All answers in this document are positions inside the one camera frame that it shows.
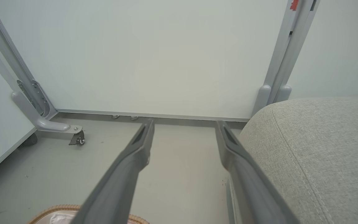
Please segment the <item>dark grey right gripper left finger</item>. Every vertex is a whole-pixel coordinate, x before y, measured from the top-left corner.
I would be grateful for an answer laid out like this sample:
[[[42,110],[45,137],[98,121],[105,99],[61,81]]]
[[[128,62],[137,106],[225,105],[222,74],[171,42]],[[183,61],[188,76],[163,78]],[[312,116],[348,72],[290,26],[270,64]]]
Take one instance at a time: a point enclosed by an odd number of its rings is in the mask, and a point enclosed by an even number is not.
[[[126,224],[138,175],[150,161],[154,122],[143,123],[73,218],[73,224]]]

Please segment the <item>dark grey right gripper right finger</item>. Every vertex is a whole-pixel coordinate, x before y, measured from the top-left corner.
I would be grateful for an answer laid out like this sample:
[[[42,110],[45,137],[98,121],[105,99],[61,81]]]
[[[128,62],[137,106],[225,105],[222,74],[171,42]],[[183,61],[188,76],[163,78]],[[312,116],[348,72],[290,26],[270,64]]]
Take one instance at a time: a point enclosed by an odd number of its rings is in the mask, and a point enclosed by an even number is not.
[[[220,160],[230,173],[244,224],[298,224],[278,191],[225,121],[215,128]]]

